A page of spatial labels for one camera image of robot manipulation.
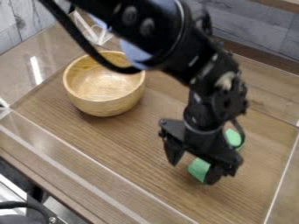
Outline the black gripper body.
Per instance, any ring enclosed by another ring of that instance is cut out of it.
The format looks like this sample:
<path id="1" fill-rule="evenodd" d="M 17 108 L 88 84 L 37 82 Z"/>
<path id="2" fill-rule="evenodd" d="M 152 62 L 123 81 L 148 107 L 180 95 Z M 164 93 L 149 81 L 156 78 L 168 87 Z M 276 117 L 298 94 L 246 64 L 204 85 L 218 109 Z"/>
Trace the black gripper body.
<path id="1" fill-rule="evenodd" d="M 231 123 L 236 129 L 243 130 L 236 119 Z M 177 139 L 183 144 L 184 153 L 191 153 L 196 158 L 203 158 L 214 165 L 226 165 L 228 167 L 227 176 L 236 175 L 239 167 L 243 165 L 243 157 L 227 143 L 223 126 L 214 130 L 194 129 L 187 122 L 175 119 L 163 119 L 159 126 L 159 136 L 163 141 L 165 137 Z"/>

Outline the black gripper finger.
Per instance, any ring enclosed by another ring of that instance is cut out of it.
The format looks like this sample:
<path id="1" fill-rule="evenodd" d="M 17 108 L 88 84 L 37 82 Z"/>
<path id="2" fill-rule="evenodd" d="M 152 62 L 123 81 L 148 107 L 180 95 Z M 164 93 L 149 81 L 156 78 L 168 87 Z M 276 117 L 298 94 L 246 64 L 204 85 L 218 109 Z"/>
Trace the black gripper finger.
<path id="1" fill-rule="evenodd" d="M 223 164 L 214 164 L 206 174 L 204 184 L 215 185 L 228 175 L 230 168 Z"/>
<path id="2" fill-rule="evenodd" d="M 163 139 L 163 147 L 169 164 L 176 166 L 184 154 L 183 143 L 168 136 Z"/>

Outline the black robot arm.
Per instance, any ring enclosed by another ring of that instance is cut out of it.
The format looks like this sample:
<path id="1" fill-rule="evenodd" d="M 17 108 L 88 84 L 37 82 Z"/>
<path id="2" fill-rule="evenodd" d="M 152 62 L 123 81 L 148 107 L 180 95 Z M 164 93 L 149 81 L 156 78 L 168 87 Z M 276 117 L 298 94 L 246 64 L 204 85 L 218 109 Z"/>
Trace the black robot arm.
<path id="1" fill-rule="evenodd" d="M 184 0 L 69 1 L 121 39 L 132 65 L 112 65 L 87 45 L 93 59 L 127 74 L 159 70 L 190 88 L 183 119 L 159 122 L 168 162 L 176 165 L 183 154 L 191 153 L 198 158 L 192 169 L 207 185 L 234 176 L 243 157 L 224 125 L 238 124 L 238 117 L 247 113 L 248 88 L 239 63 L 212 39 L 207 10 Z"/>

